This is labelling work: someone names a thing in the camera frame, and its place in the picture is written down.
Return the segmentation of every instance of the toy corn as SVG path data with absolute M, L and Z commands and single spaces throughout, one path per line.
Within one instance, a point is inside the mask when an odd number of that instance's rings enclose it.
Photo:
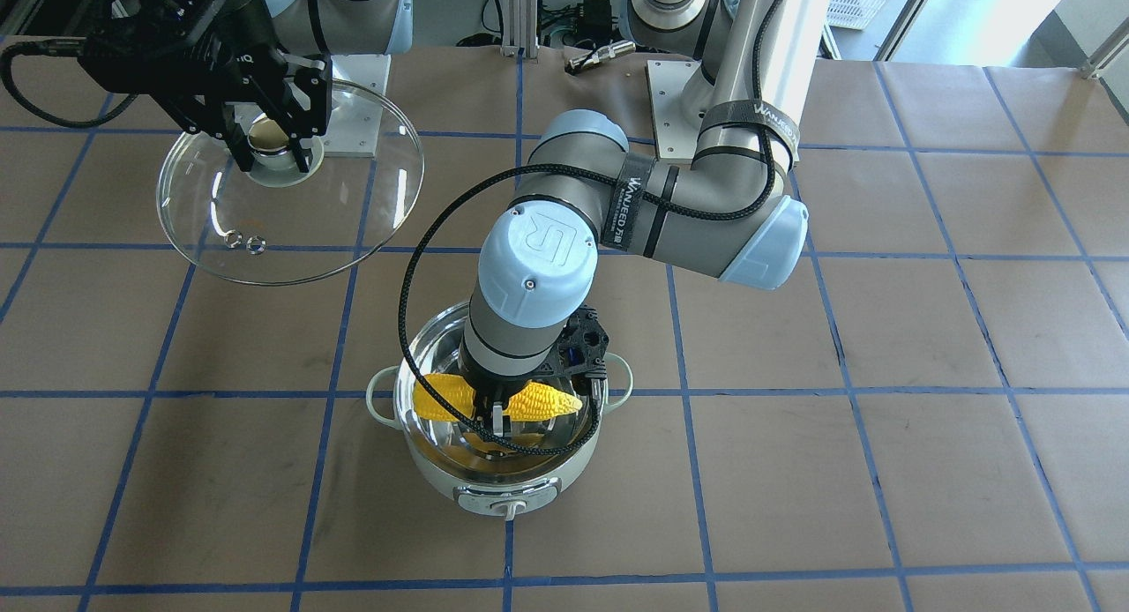
M 474 413 L 474 388 L 455 374 L 428 374 L 427 382 L 463 416 Z M 419 382 L 415 383 L 415 413 L 425 420 L 454 422 L 455 416 L 440 406 Z M 542 383 L 531 382 L 513 395 L 504 416 L 514 421 L 536 422 L 580 411 L 580 400 Z

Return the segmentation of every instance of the glass pot lid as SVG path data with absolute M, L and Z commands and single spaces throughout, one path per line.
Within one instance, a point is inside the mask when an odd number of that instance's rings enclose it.
M 262 142 L 257 106 L 239 106 L 255 168 L 245 174 L 208 134 L 182 134 L 157 181 L 165 235 L 196 266 L 239 283 L 288 286 L 341 272 L 400 228 L 423 178 L 419 134 L 399 106 L 333 82 L 324 138 L 304 139 L 308 174 Z M 256 134 L 265 134 L 256 141 Z

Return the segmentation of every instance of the stainless steel pot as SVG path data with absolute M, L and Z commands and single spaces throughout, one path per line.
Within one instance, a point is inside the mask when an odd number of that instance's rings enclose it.
M 444 311 L 415 335 L 410 350 L 423 374 L 458 371 L 458 344 L 467 311 L 467 303 Z M 369 395 L 378 378 L 392 371 L 396 373 L 393 391 L 395 418 L 380 417 L 370 408 L 371 414 L 382 423 L 404 432 L 412 460 L 423 478 L 466 510 L 513 519 L 519 513 L 541 508 L 567 489 L 592 458 L 598 430 L 574 452 L 540 456 L 483 441 L 460 422 L 421 419 L 413 410 L 415 377 L 404 362 L 399 369 L 388 368 L 374 377 Z M 542 383 L 577 395 L 568 378 Z M 603 413 L 619 406 L 619 403 L 606 404 L 605 382 L 593 385 L 593 390 Z M 515 421 L 510 438 L 532 447 L 560 447 L 574 441 L 587 431 L 590 411 L 590 399 L 584 395 L 577 397 L 584 405 L 579 412 L 541 422 Z

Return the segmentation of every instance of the grid line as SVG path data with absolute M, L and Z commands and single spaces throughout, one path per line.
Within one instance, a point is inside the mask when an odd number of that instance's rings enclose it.
M 114 242 L 0 242 L 0 250 L 30 250 L 49 247 L 53 251 L 175 251 L 172 244 L 154 243 L 114 243 Z M 227 251 L 220 245 L 205 245 L 207 250 Z M 280 253 L 367 253 L 367 246 L 356 245 L 275 245 L 271 251 Z M 376 252 L 384 254 L 411 254 L 413 246 L 382 246 Z M 480 246 L 434 246 L 425 250 L 429 255 L 476 255 L 482 252 Z M 601 255 L 630 255 L 625 251 L 613 247 L 601 247 Z M 995 253 L 901 253 L 886 251 L 803 251 L 802 257 L 821 257 L 839 260 L 929 260 L 929 261 L 991 261 L 991 262 L 1129 262 L 1129 255 L 1022 255 Z
M 1084 563 L 1087 571 L 1126 572 L 1129 562 Z M 918 566 L 903 569 L 909 577 L 934 577 L 951 575 L 1015 575 L 1039 572 L 1070 572 L 1075 565 L 1069 562 L 1048 563 L 982 563 L 964 566 Z M 751 572 L 716 572 L 718 583 L 754 582 L 803 582 L 820 579 L 873 579 L 895 576 L 893 568 L 857 568 L 831 570 L 780 570 Z M 583 575 L 515 577 L 515 588 L 552 586 L 603 586 L 603 585 L 648 585 L 648 584 L 704 584 L 706 572 L 681 572 L 672 575 L 606 575 L 601 577 Z M 501 588 L 502 579 L 378 579 L 335 582 L 262 582 L 262 583 L 182 583 L 182 584 L 107 584 L 94 586 L 0 586 L 3 597 L 27 596 L 104 596 L 124 594 L 248 594 L 248 593 L 297 593 L 297 592 L 380 592 L 380 591 L 435 591 L 435 589 L 492 589 Z
M 522 131 L 524 129 L 525 111 L 525 49 L 517 51 L 517 65 L 515 68 L 517 98 L 514 108 L 514 167 L 522 166 Z M 514 178 L 514 189 L 520 186 L 522 176 Z M 514 527 L 515 522 L 505 524 L 505 540 L 502 551 L 502 591 L 501 612 L 510 612 L 514 609 Z
M 1078 237 L 1078 231 L 1075 230 L 1073 222 L 1066 215 L 1066 210 L 1062 209 L 1062 203 L 1059 202 L 1058 195 L 1054 194 L 1054 187 L 1051 186 L 1050 180 L 1047 177 L 1047 173 L 1043 171 L 1043 166 L 1039 161 L 1039 157 L 1031 150 L 1031 145 L 1027 142 L 1027 138 L 1023 134 L 1019 129 L 1019 122 L 1016 122 L 1015 115 L 1012 114 L 1010 106 L 1007 106 L 1007 102 L 1004 100 L 1004 94 L 1000 94 L 999 86 L 996 85 L 996 80 L 992 79 L 991 72 L 988 71 L 987 67 L 983 69 L 984 77 L 988 78 L 988 85 L 991 86 L 991 90 L 996 94 L 996 99 L 999 105 L 1004 108 L 1004 114 L 1007 115 L 1008 122 L 1012 123 L 1012 129 L 1019 137 L 1019 142 L 1023 143 L 1023 149 L 1026 150 L 1032 165 L 1035 167 L 1035 173 L 1039 174 L 1040 181 L 1043 183 L 1043 189 L 1047 190 L 1048 196 L 1050 196 L 1051 202 L 1054 204 L 1054 210 L 1058 211 L 1059 217 L 1062 219 L 1062 224 L 1066 225 L 1067 233 L 1070 234 L 1070 239 L 1074 241 L 1075 246 L 1078 247 L 1078 253 L 1086 262 L 1086 268 L 1089 269 L 1089 274 L 1094 278 L 1094 282 L 1097 283 L 1097 289 L 1101 291 L 1102 297 L 1105 298 L 1105 305 L 1110 307 L 1110 313 L 1113 314 L 1113 318 L 1117 320 L 1118 325 L 1121 326 L 1121 334 L 1124 335 L 1126 340 L 1129 340 L 1129 326 L 1126 325 L 1124 318 L 1118 311 L 1117 305 L 1113 303 L 1113 298 L 1110 296 L 1110 290 L 1105 287 L 1102 281 L 1101 276 L 1097 274 L 1097 269 L 1094 268 L 1094 262 L 1091 261 L 1089 255 L 1086 253 L 1086 247 L 1082 244 L 1082 238 Z
M 357 227 L 357 251 L 353 251 L 353 259 L 359 257 L 360 246 L 365 238 L 365 230 L 368 222 L 368 206 L 371 201 L 373 187 L 376 183 L 376 161 L 369 163 L 368 183 L 365 187 L 365 202 L 360 211 L 360 221 Z M 309 550 L 314 540 L 314 524 L 317 521 L 317 504 L 322 495 L 322 478 L 325 473 L 325 458 L 330 447 L 330 430 L 333 427 L 333 410 L 338 400 L 338 382 L 341 376 L 341 364 L 344 359 L 345 340 L 349 336 L 349 318 L 352 314 L 353 296 L 357 291 L 357 274 L 360 266 L 352 265 L 349 269 L 349 283 L 345 286 L 345 298 L 341 307 L 341 325 L 338 327 L 338 343 L 333 351 L 333 366 L 330 370 L 329 392 L 325 396 L 325 412 L 322 417 L 322 431 L 317 443 L 317 460 L 314 462 L 314 479 L 309 488 L 309 506 L 306 508 L 306 523 L 301 533 L 301 547 L 298 551 L 298 567 L 295 570 L 295 584 L 301 586 L 306 580 L 306 569 L 309 565 Z M 301 589 L 295 589 L 290 597 L 290 611 L 298 612 L 301 607 Z
M 799 183 L 795 174 L 788 174 L 791 189 L 796 199 L 803 202 Z M 812 241 L 811 231 L 807 234 L 807 246 L 815 254 L 815 243 Z M 866 431 L 866 422 L 863 420 L 863 410 L 858 404 L 858 394 L 851 382 L 850 370 L 847 367 L 847 351 L 843 350 L 842 338 L 839 335 L 839 323 L 835 322 L 835 314 L 831 307 L 831 297 L 828 294 L 828 286 L 823 279 L 823 270 L 820 268 L 820 260 L 815 255 L 812 257 L 812 270 L 815 273 L 815 283 L 820 290 L 820 300 L 823 303 L 823 312 L 828 316 L 828 327 L 831 332 L 831 341 L 835 347 L 835 360 L 839 362 L 839 373 L 842 375 L 846 386 L 847 400 L 850 403 L 851 418 L 855 420 L 855 429 L 858 431 L 859 444 L 863 448 L 863 458 L 866 462 L 867 474 L 870 479 L 870 488 L 874 491 L 875 504 L 878 507 L 878 515 L 882 518 L 882 528 L 886 536 L 886 545 L 890 547 L 890 559 L 893 563 L 893 576 L 898 579 L 898 588 L 902 596 L 902 605 L 905 612 L 913 612 L 913 598 L 910 596 L 909 583 L 905 580 L 905 570 L 902 567 L 901 551 L 898 549 L 898 539 L 894 535 L 894 524 L 890 518 L 890 509 L 886 506 L 886 496 L 882 490 L 882 482 L 878 480 L 878 464 L 874 460 L 874 451 L 870 448 L 870 436 Z
M 1006 395 L 1008 393 L 1032 396 L 1129 396 L 1129 387 L 962 387 L 962 386 L 856 386 L 849 391 L 864 395 L 891 394 L 973 394 Z M 612 388 L 610 394 L 623 393 Z M 693 397 L 709 396 L 846 396 L 847 387 L 636 387 L 632 396 L 681 396 L 683 392 Z M 0 390 L 0 399 L 143 399 L 145 390 Z M 217 399 L 322 399 L 325 390 L 157 390 L 154 399 L 190 399 L 215 396 Z M 338 390 L 338 399 L 364 399 L 364 390 Z M 373 397 L 388 399 L 392 392 L 375 391 Z
M 886 78 L 882 72 L 882 67 L 879 67 L 878 62 L 874 63 L 874 70 L 878 77 L 878 86 L 882 88 L 882 94 L 883 96 L 886 97 L 886 103 L 890 106 L 891 113 L 893 114 L 894 124 L 898 126 L 899 133 L 901 134 L 903 141 L 905 142 L 905 146 L 910 147 L 909 134 L 905 130 L 905 125 L 902 122 L 901 115 L 899 114 L 899 111 L 894 105 L 893 97 L 890 94 L 890 87 L 887 86 Z M 987 70 L 984 70 L 984 75 L 987 77 Z M 992 87 L 995 88 L 995 82 L 991 81 L 991 77 L 988 78 L 988 81 L 991 82 Z M 1016 133 L 1018 133 L 1018 125 L 1014 123 L 1014 117 L 1012 117 L 1009 113 L 1008 113 L 1008 119 L 1010 119 L 1012 126 L 1016 130 Z M 1023 139 L 1023 134 L 1019 134 L 1019 138 Z M 1026 146 L 1026 141 L 1023 142 L 1024 147 L 1026 147 L 1026 149 L 1030 150 L 1030 148 Z M 944 237 L 945 239 L 945 246 L 947 246 L 949 253 L 954 253 L 952 237 L 949 237 L 948 229 L 947 227 L 945 227 L 944 219 L 940 216 L 940 210 L 937 208 L 936 199 L 933 195 L 933 191 L 929 189 L 928 181 L 926 181 L 925 173 L 921 169 L 921 165 L 920 161 L 918 160 L 917 154 L 911 151 L 910 160 L 913 163 L 913 169 L 917 172 L 918 178 L 921 183 L 921 190 L 925 192 L 925 195 L 929 201 L 929 207 L 934 211 L 934 217 L 937 220 L 937 226 L 940 228 L 942 237 Z M 1066 221 L 1065 213 L 1062 213 L 1062 217 L 1064 221 Z M 1080 247 L 1080 245 L 1079 245 L 1079 251 L 1083 251 L 1083 253 L 1085 252 L 1083 247 Z M 988 347 L 988 352 L 991 355 L 992 364 L 996 367 L 996 373 L 999 375 L 1000 384 L 1007 390 L 1008 405 L 1012 408 L 1013 416 L 1015 416 L 1016 425 L 1018 426 L 1019 434 L 1023 437 L 1024 446 L 1026 447 L 1027 454 L 1031 457 L 1031 462 L 1035 467 L 1036 475 L 1039 477 L 1039 482 L 1043 488 L 1043 492 L 1048 500 L 1049 507 L 1051 508 L 1051 512 L 1054 515 L 1054 519 L 1056 523 L 1058 524 L 1059 532 L 1062 536 L 1062 541 L 1066 544 L 1067 551 L 1070 553 L 1070 559 L 1074 562 L 1075 570 L 1077 571 L 1078 578 L 1082 582 L 1082 586 L 1086 593 L 1086 598 L 1089 601 L 1089 607 L 1093 612 L 1101 612 L 1101 605 L 1099 605 L 1097 597 L 1094 594 L 1094 588 L 1089 584 L 1089 577 L 1086 574 L 1085 569 L 1083 568 L 1082 559 L 1078 556 L 1078 549 L 1075 547 L 1074 543 L 1074 537 L 1070 534 L 1070 530 L 1066 525 L 1066 519 L 1062 517 L 1062 509 L 1059 507 L 1058 499 L 1054 496 L 1054 491 L 1051 488 L 1050 482 L 1047 480 L 1047 473 L 1043 471 L 1042 461 L 1040 461 L 1039 453 L 1035 451 L 1034 443 L 1031 439 L 1031 434 L 1027 431 L 1026 422 L 1023 419 L 1023 412 L 1019 410 L 1019 405 L 1015 400 L 1015 393 L 1013 392 L 1010 383 L 1007 379 L 1007 374 L 1004 371 L 1004 366 L 999 360 L 999 353 L 996 350 L 996 343 L 991 339 L 991 333 L 988 331 L 988 326 L 984 323 L 983 315 L 981 314 L 980 311 L 980 305 L 977 303 L 975 294 L 972 291 L 972 287 L 970 286 L 969 280 L 964 273 L 964 268 L 961 265 L 960 259 L 955 257 L 955 253 L 953 259 L 953 265 L 956 268 L 956 274 L 961 280 L 962 287 L 964 288 L 964 294 L 969 300 L 969 306 L 971 306 L 972 314 L 973 316 L 975 316 L 977 324 L 980 326 L 980 332 L 983 334 L 984 343 Z
M 682 318 L 679 315 L 679 294 L 674 286 L 674 266 L 666 264 L 666 289 L 671 299 L 671 322 L 674 330 L 674 353 L 679 361 L 679 386 L 682 392 L 682 419 L 686 426 L 686 449 L 690 455 L 690 478 L 694 488 L 694 509 L 698 514 L 698 536 L 702 548 L 702 568 L 706 595 L 710 612 L 718 612 L 717 584 L 714 580 L 714 551 L 709 541 L 709 524 L 706 518 L 706 500 L 702 496 L 701 467 L 698 464 L 698 440 L 694 435 L 694 417 L 690 403 L 690 383 L 686 375 L 686 355 L 682 341 Z
M 130 446 L 125 452 L 125 460 L 122 462 L 122 471 L 119 475 L 117 487 L 114 489 L 114 497 L 110 502 L 110 510 L 106 514 L 106 522 L 102 527 L 102 536 L 98 540 L 98 547 L 94 553 L 94 559 L 90 561 L 90 570 L 87 574 L 86 587 L 93 588 L 98 583 L 98 572 L 102 570 L 102 562 L 106 558 L 106 550 L 110 548 L 110 539 L 114 532 L 114 524 L 117 522 L 117 512 L 121 509 L 122 499 L 125 497 L 125 488 L 129 483 L 130 472 L 133 471 L 133 462 L 137 460 L 138 447 L 141 445 L 141 434 L 145 430 L 145 425 L 149 419 L 149 412 L 152 409 L 154 392 L 157 391 L 157 382 L 160 379 L 160 374 L 165 368 L 165 361 L 168 359 L 168 350 L 173 344 L 173 335 L 176 332 L 176 326 L 181 321 L 181 313 L 184 311 L 184 301 L 189 296 L 189 289 L 192 287 L 192 278 L 196 272 L 196 266 L 189 265 L 189 269 L 184 273 L 184 281 L 181 285 L 181 291 L 176 297 L 176 305 L 173 307 L 173 314 L 168 321 L 168 327 L 165 330 L 165 339 L 160 346 L 160 352 L 157 355 L 157 364 L 154 366 L 152 376 L 149 378 L 149 388 L 146 392 L 145 400 L 141 403 L 141 410 L 138 411 L 137 423 L 133 427 L 133 436 L 130 439 Z M 78 603 L 78 612 L 86 612 L 90 604 L 89 592 L 84 593 Z
M 98 115 L 102 116 L 110 108 L 110 102 L 113 99 L 113 95 L 107 94 L 106 100 L 102 103 L 102 110 L 98 111 Z M 16 295 L 19 292 L 20 287 L 24 285 L 24 280 L 27 278 L 27 272 L 32 269 L 32 263 L 35 262 L 35 256 L 40 252 L 38 245 L 43 244 L 44 238 L 47 236 L 47 230 L 51 229 L 52 222 L 55 221 L 55 216 L 59 215 L 59 209 L 63 206 L 63 201 L 67 200 L 67 195 L 70 193 L 70 189 L 75 183 L 75 178 L 78 177 L 78 172 L 86 160 L 86 155 L 90 152 L 90 146 L 94 142 L 94 133 L 89 133 L 86 137 L 86 141 L 82 142 L 81 149 L 79 149 L 75 163 L 71 166 L 71 171 L 67 174 L 67 180 L 63 181 L 63 185 L 59 190 L 59 194 L 55 196 L 55 201 L 51 204 L 51 210 L 47 211 L 47 217 L 43 221 L 43 226 L 40 227 L 40 233 L 35 236 L 35 242 L 30 246 L 30 252 L 27 257 L 24 259 L 24 265 L 19 269 L 19 274 L 16 276 L 16 280 L 12 282 L 11 287 L 8 289 L 8 296 L 5 297 L 3 304 L 0 304 L 0 324 L 8 316 L 8 311 L 11 309 L 12 303 L 16 300 Z
M 85 130 L 71 130 L 68 126 L 21 126 L 0 125 L 0 133 L 96 133 L 96 134 L 183 134 L 181 130 L 157 129 L 157 126 L 90 126 Z M 458 131 L 436 131 L 420 130 L 420 137 L 425 138 L 465 138 L 465 139 L 540 139 L 541 134 L 517 134 L 506 132 L 458 132 Z M 641 137 L 628 137 L 628 141 L 637 145 L 655 145 L 655 139 Z M 899 147 L 882 145 L 841 145 L 841 143 L 811 143 L 805 142 L 799 146 L 802 150 L 831 150 L 831 151 L 896 151 L 910 154 L 959 154 L 959 155 L 1048 155 L 1048 157 L 1059 158 L 1129 158 L 1129 152 L 1118 151 L 1056 151 L 1056 150 L 1031 150 L 1014 151 L 1007 149 L 963 149 L 963 147 Z

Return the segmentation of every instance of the pot handle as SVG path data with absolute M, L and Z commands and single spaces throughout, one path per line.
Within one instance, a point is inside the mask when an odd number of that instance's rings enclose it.
M 607 401 L 604 403 L 604 413 L 612 413 L 613 411 L 620 409 L 620 405 L 628 402 L 628 399 L 631 397 L 631 392 L 634 391 L 634 374 L 631 374 L 631 366 L 629 366 L 628 361 L 624 360 L 623 357 L 619 355 L 613 355 L 611 352 L 606 352 L 604 355 L 604 358 L 609 359 L 610 361 L 618 362 L 620 367 L 623 368 L 623 371 L 628 375 L 628 387 L 627 391 L 623 392 L 623 396 L 616 401 Z
M 367 390 L 365 390 L 365 406 L 368 408 L 369 416 L 371 416 L 373 419 L 379 422 L 380 425 L 384 425 L 384 427 L 391 427 L 396 431 L 403 431 L 403 427 L 400 425 L 400 421 L 396 420 L 395 417 L 385 418 L 379 413 L 377 413 L 376 408 L 373 406 L 373 390 L 376 388 L 376 384 L 379 383 L 379 379 L 387 377 L 390 374 L 395 374 L 395 371 L 399 369 L 400 366 L 394 365 L 392 367 L 386 367 L 380 371 L 377 371 L 376 375 L 373 376 L 371 381 L 368 382 Z

